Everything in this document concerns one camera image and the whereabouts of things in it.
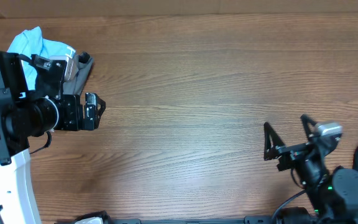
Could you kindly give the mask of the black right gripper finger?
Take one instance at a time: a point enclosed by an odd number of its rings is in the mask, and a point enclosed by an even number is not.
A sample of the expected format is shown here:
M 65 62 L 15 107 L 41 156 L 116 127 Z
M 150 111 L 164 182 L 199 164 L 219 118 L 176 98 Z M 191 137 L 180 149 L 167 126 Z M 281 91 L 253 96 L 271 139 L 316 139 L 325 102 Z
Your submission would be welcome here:
M 269 122 L 264 123 L 264 160 L 278 159 L 280 156 L 284 155 L 286 145 L 280 138 L 280 136 L 275 132 L 273 127 L 271 127 Z
M 318 137 L 318 133 L 314 130 L 317 122 L 312 118 L 310 118 L 307 114 L 301 115 L 300 119 L 308 142 L 309 143 L 314 142 L 315 139 Z

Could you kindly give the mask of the light blue printed t-shirt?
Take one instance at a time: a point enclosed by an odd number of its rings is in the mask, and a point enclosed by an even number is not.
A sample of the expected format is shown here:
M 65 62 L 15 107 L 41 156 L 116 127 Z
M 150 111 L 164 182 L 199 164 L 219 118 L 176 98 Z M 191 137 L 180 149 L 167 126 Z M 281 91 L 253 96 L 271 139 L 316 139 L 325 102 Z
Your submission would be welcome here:
M 42 30 L 39 26 L 31 29 L 24 30 L 11 42 L 7 52 L 23 54 L 31 58 L 32 54 L 39 55 L 44 58 L 51 56 L 69 56 L 74 58 L 76 50 L 63 43 L 54 40 L 44 39 Z M 34 67 L 31 67 L 27 62 L 21 62 L 27 87 L 29 90 L 35 90 L 35 79 L 37 72 Z M 73 81 L 65 83 L 64 94 L 81 94 L 82 87 L 78 84 L 76 78 Z

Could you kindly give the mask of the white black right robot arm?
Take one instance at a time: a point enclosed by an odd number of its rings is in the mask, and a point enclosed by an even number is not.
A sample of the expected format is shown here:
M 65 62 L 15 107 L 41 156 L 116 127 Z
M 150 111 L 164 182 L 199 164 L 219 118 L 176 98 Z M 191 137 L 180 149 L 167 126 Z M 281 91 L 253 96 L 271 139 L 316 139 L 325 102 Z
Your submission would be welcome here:
M 307 141 L 287 146 L 269 122 L 264 123 L 264 160 L 289 170 L 301 191 L 284 201 L 271 223 L 358 223 L 358 171 L 342 166 L 329 171 L 325 158 L 338 146 L 343 130 L 335 121 L 300 117 Z

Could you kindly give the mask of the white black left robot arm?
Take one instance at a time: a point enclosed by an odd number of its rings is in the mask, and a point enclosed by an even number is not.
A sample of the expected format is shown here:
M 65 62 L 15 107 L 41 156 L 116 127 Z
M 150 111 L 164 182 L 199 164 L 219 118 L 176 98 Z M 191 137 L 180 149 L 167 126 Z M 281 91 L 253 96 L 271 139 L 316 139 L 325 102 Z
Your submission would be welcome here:
M 87 53 L 44 58 L 0 51 L 0 223 L 40 223 L 30 174 L 30 137 L 54 130 L 92 131 L 105 102 L 84 100 L 64 84 L 91 64 Z

